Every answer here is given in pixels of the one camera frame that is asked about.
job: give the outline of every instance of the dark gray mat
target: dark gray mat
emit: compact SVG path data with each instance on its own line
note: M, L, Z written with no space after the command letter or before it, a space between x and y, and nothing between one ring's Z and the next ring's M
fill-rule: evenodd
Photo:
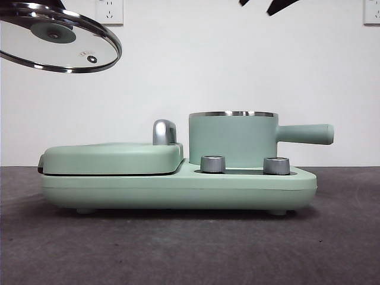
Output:
M35 168L2 167L1 284L380 284L380 167L305 169L317 195L285 217L79 216L44 200Z

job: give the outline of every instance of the electrical socket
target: electrical socket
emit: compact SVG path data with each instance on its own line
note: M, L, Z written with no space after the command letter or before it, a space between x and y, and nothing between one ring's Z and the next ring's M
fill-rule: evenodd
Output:
M95 20L100 24L122 25L124 23L124 0L97 0Z
M364 25L380 25L380 0L364 0Z

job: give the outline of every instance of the saucepan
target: saucepan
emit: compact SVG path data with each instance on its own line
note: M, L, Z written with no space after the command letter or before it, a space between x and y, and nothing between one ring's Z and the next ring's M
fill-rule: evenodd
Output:
M202 156L225 156L226 167L261 167L277 156L280 141L332 144L329 124L279 126L278 114L253 111L193 113L189 116L190 163Z

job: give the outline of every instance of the pot rim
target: pot rim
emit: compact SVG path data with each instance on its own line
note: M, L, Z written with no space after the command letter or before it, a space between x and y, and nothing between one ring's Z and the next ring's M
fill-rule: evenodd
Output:
M189 118L193 117L213 117L213 116L253 116L253 117L278 117L277 113L258 112L258 111L216 111L216 112L199 112L192 113Z

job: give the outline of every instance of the white wall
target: white wall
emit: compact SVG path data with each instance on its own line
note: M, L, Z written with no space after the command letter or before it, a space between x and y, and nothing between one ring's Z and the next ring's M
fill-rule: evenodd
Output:
M123 57L97 74L2 60L2 165L35 166L55 145L151 141L158 118L188 155L188 114L206 110L333 124L333 145L279 144L295 166L380 165L380 27L362 25L362 0L300 0L267 17L269 4L127 0L111 28Z

